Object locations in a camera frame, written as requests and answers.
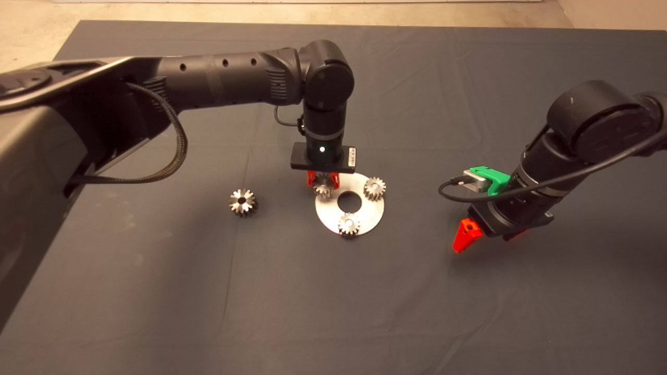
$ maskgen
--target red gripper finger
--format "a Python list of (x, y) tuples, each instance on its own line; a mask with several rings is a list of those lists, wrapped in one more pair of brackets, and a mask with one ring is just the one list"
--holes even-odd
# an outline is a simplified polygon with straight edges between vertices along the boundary
[(333, 182), (333, 189), (336, 190), (340, 188), (340, 179), (338, 178), (338, 173), (329, 173), (331, 176), (331, 182)]
[(452, 245), (454, 252), (463, 252), (483, 235), (484, 233), (482, 233), (480, 226), (476, 222), (471, 219), (461, 220), (456, 237), (454, 238), (454, 244)]
[(306, 171), (308, 174), (308, 179), (306, 180), (306, 183), (308, 186), (313, 186), (313, 182), (315, 182), (315, 176), (317, 175), (316, 171)]

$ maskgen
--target black cable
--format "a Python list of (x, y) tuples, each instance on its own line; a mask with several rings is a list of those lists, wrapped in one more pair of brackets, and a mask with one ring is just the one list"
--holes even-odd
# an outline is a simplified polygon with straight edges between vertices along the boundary
[(566, 175), (562, 175), (560, 177), (555, 177), (552, 179), (548, 179), (546, 181), (540, 182), (537, 185), (532, 185), (532, 186), (526, 186), (526, 187), (520, 187), (519, 189), (512, 189), (508, 190), (506, 192), (500, 193), (496, 196), (483, 196), (483, 197), (474, 197), (474, 198), (464, 198), (464, 197), (459, 197), (459, 196), (453, 196), (451, 194), (447, 194), (444, 192), (444, 189), (448, 186), (451, 185), (460, 185), (461, 183), (472, 183), (475, 182), (475, 179), (469, 176), (460, 176), (460, 177), (453, 177), (449, 181), (443, 183), (440, 185), (438, 188), (438, 193), (447, 198), (448, 200), (454, 201), (454, 202), (461, 202), (461, 203), (476, 203), (476, 202), (491, 202), (491, 201), (497, 201), (497, 200), (504, 200), (507, 198), (512, 198), (516, 197), (521, 194), (525, 193), (530, 193), (534, 192), (535, 190), (540, 190), (544, 189), (548, 186), (555, 185), (557, 183), (565, 182), (565, 181), (570, 181), (571, 179), (583, 177), (590, 175), (591, 173), (595, 173), (601, 169), (610, 167), (619, 161), (622, 161), (623, 159), (626, 159), (629, 156), (632, 156), (644, 149), (647, 149), (656, 143), (661, 142), (662, 140), (667, 138), (667, 129), (663, 129), (659, 131), (658, 133), (654, 134), (653, 136), (645, 139), (644, 141), (637, 143), (636, 145), (625, 149), (623, 152), (620, 152), (616, 156), (612, 156), (607, 160), (601, 161), (600, 163), (591, 165), (590, 167), (586, 167), (584, 169), (581, 169), (576, 172), (568, 173)]
[(275, 106), (274, 109), (273, 109), (273, 117), (275, 118), (275, 122), (279, 123), (282, 126), (299, 126), (299, 123), (282, 121), (278, 117), (278, 106)]
[(143, 86), (136, 85), (134, 83), (126, 83), (130, 90), (136, 93), (142, 93), (149, 96), (151, 99), (155, 100), (164, 108), (165, 113), (171, 123), (173, 124), (174, 129), (176, 129), (176, 154), (173, 159), (167, 166), (161, 170), (147, 175), (145, 177), (139, 178), (116, 178), (116, 177), (104, 177), (98, 175), (79, 175), (74, 176), (70, 181), (73, 184), (85, 184), (85, 183), (148, 183), (160, 181), (171, 175), (173, 175), (185, 161), (185, 156), (187, 155), (187, 137), (185, 136), (185, 130), (181, 125), (180, 120), (178, 120), (178, 115), (172, 106), (162, 98), (159, 94), (151, 91)]

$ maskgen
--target white wall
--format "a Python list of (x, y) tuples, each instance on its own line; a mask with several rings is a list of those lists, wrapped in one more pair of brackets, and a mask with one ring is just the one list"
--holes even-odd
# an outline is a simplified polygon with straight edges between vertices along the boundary
[(667, 29), (667, 0), (558, 0), (581, 29)]

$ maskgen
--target gear hole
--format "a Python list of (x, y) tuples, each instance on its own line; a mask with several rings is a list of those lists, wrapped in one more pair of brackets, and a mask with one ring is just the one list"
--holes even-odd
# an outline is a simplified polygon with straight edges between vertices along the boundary
[(362, 207), (362, 198), (355, 192), (344, 192), (338, 197), (338, 208), (351, 214)]

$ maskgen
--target floor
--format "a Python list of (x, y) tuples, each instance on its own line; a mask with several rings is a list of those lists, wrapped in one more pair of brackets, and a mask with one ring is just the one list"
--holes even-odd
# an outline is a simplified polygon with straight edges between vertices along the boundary
[(665, 0), (558, 0), (574, 27), (587, 29), (667, 29)]
[(541, 3), (150, 4), (0, 0), (0, 71), (50, 61), (82, 19), (339, 25), (572, 27), (556, 0)]

